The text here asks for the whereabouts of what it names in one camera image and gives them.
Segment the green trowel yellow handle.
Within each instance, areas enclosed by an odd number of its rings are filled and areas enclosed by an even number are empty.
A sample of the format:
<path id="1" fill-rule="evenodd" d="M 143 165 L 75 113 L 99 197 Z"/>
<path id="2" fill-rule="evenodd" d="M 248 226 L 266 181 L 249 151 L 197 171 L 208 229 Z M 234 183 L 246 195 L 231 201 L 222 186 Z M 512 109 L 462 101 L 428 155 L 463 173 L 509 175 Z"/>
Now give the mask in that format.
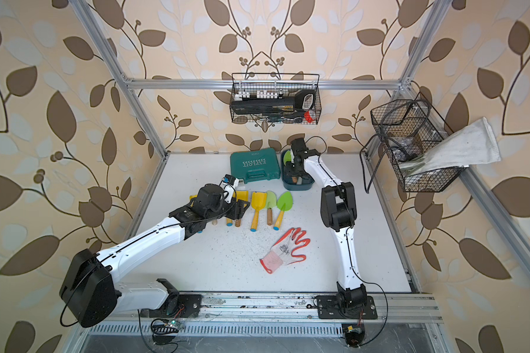
<path id="1" fill-rule="evenodd" d="M 281 196 L 278 198 L 277 201 L 277 208 L 280 210 L 280 213 L 273 225 L 274 230 L 280 230 L 283 220 L 284 220 L 284 214 L 285 212 L 291 210 L 293 206 L 293 197 L 292 194 L 289 191 L 284 192 L 281 194 Z"/>

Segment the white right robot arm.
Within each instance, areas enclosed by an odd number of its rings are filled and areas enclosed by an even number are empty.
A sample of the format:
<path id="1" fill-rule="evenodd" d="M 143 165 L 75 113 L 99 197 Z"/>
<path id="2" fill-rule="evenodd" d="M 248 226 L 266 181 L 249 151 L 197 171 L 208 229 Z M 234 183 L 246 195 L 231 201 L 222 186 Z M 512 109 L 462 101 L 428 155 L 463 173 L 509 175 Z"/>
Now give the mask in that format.
<path id="1" fill-rule="evenodd" d="M 321 187 L 320 217 L 332 235 L 339 259 L 337 307 L 343 316 L 359 319 L 370 305 L 365 281 L 359 275 L 353 239 L 357 219 L 355 188 L 334 176 L 319 155 L 293 157 L 291 164 L 299 177 L 310 177 Z"/>

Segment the light green shovel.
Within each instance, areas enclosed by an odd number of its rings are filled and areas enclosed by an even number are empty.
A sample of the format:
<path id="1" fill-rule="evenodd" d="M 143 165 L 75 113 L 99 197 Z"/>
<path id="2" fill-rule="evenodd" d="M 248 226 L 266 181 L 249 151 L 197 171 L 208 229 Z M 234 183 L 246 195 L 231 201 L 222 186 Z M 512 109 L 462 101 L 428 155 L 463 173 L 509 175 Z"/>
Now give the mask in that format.
<path id="1" fill-rule="evenodd" d="M 266 193 L 266 223 L 269 226 L 273 225 L 273 214 L 272 209 L 277 204 L 277 197 L 276 194 L 273 191 L 267 191 Z"/>

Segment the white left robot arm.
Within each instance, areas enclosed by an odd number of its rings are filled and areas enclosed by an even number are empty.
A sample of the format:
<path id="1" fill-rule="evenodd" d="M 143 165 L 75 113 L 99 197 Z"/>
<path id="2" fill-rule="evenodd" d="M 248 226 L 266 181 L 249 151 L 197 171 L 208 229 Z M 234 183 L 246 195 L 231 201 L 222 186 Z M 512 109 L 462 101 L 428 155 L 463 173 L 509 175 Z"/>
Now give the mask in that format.
<path id="1" fill-rule="evenodd" d="M 218 185 L 204 185 L 188 204 L 143 233 L 99 252 L 84 249 L 75 254 L 60 288 L 65 308 L 83 328 L 114 312 L 174 309 L 178 290 L 168 280 L 140 286 L 123 285 L 122 280 L 151 257 L 202 232 L 207 223 L 241 219 L 250 204 L 238 196 L 238 183 L 227 174 Z"/>

